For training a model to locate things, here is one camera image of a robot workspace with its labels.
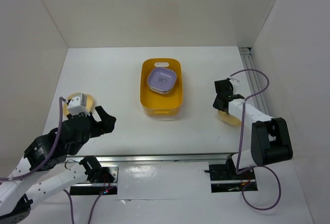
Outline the yellow plate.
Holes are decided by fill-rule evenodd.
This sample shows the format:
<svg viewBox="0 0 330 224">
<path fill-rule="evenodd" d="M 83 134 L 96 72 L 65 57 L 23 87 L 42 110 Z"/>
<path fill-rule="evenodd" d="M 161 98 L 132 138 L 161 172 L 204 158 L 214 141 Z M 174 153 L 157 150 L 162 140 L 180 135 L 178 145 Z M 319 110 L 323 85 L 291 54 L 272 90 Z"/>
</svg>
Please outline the yellow plate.
<svg viewBox="0 0 330 224">
<path fill-rule="evenodd" d="M 87 97 L 88 97 L 88 100 L 87 100 L 87 108 L 88 108 L 89 115 L 90 115 L 91 112 L 92 112 L 92 108 L 93 108 L 93 106 L 94 106 L 94 99 L 92 98 L 91 95 L 88 95 L 88 94 L 85 94 L 85 95 L 87 95 Z M 69 97 L 68 97 L 68 99 L 67 99 L 67 102 L 63 105 L 63 113 L 64 113 L 65 116 L 68 116 L 68 115 L 69 115 L 69 112 L 67 111 L 67 103 L 68 103 Z"/>
<path fill-rule="evenodd" d="M 241 120 L 240 119 L 226 113 L 225 111 L 219 110 L 218 114 L 219 114 L 220 119 L 221 119 L 222 122 L 224 122 L 228 125 L 234 126 L 234 127 L 241 126 Z"/>
</svg>

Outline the lavender plate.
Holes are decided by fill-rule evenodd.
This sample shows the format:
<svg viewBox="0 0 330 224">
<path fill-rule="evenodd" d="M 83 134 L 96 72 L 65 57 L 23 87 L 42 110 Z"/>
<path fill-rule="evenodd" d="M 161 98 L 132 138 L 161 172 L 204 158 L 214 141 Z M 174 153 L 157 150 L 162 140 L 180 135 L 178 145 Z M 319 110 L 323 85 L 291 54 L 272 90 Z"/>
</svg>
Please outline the lavender plate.
<svg viewBox="0 0 330 224">
<path fill-rule="evenodd" d="M 158 93 L 158 94 L 162 94 L 162 95 L 165 95 L 165 94 L 169 94 L 172 92 L 173 88 L 169 89 L 169 90 L 160 90 L 160 89 L 157 89 L 157 88 L 154 88 L 154 87 L 149 87 L 149 89 L 155 93 Z"/>
<path fill-rule="evenodd" d="M 166 91 L 174 88 L 176 80 L 177 74 L 173 70 L 166 67 L 155 67 L 147 78 L 147 85 Z"/>
</svg>

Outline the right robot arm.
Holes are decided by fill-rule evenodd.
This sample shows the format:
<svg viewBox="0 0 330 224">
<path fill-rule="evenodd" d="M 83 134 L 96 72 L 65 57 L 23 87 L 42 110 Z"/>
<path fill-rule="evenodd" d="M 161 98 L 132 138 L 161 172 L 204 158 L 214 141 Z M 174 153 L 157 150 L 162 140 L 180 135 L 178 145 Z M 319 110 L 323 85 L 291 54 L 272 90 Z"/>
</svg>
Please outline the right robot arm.
<svg viewBox="0 0 330 224">
<path fill-rule="evenodd" d="M 231 179 L 254 168 L 291 160 L 293 150 L 287 122 L 274 118 L 247 104 L 234 93 L 229 78 L 214 82 L 213 107 L 224 123 L 241 128 L 238 152 L 229 156 L 225 173 Z"/>
</svg>

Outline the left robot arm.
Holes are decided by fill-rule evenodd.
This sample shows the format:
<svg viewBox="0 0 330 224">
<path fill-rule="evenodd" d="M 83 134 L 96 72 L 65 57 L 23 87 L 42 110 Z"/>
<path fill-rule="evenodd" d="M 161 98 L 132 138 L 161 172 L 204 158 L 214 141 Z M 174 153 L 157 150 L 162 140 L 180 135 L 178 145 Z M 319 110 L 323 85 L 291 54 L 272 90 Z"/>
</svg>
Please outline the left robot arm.
<svg viewBox="0 0 330 224">
<path fill-rule="evenodd" d="M 95 156 L 86 156 L 73 168 L 39 182 L 56 165 L 64 163 L 68 156 L 76 155 L 90 139 L 111 133 L 117 119 L 102 106 L 95 108 L 100 117 L 92 114 L 70 115 L 59 120 L 58 127 L 37 137 L 25 150 L 23 157 L 6 177 L 1 178 L 1 223 L 19 223 L 43 200 L 68 187 L 85 181 L 94 183 L 110 177 Z"/>
</svg>

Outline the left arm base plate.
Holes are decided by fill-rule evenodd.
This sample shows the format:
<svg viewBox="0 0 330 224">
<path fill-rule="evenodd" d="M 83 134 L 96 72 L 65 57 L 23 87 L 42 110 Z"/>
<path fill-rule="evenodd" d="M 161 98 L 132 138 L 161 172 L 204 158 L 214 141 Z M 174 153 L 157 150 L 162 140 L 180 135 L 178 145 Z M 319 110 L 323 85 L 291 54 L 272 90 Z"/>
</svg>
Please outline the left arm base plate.
<svg viewBox="0 0 330 224">
<path fill-rule="evenodd" d="M 85 181 L 70 187 L 71 196 L 116 195 L 118 193 L 119 167 L 102 165 L 102 174 L 94 182 Z"/>
</svg>

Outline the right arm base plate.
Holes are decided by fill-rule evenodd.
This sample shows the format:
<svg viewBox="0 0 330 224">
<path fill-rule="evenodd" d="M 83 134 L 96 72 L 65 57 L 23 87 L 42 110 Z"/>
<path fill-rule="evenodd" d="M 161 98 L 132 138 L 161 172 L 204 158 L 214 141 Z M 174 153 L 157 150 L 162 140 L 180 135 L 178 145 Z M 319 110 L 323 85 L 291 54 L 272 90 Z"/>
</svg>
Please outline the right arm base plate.
<svg viewBox="0 0 330 224">
<path fill-rule="evenodd" d="M 225 164 L 209 164 L 209 169 L 205 173 L 209 174 L 212 193 L 241 192 L 244 187 L 245 191 L 258 191 L 252 169 L 237 175 Z"/>
</svg>

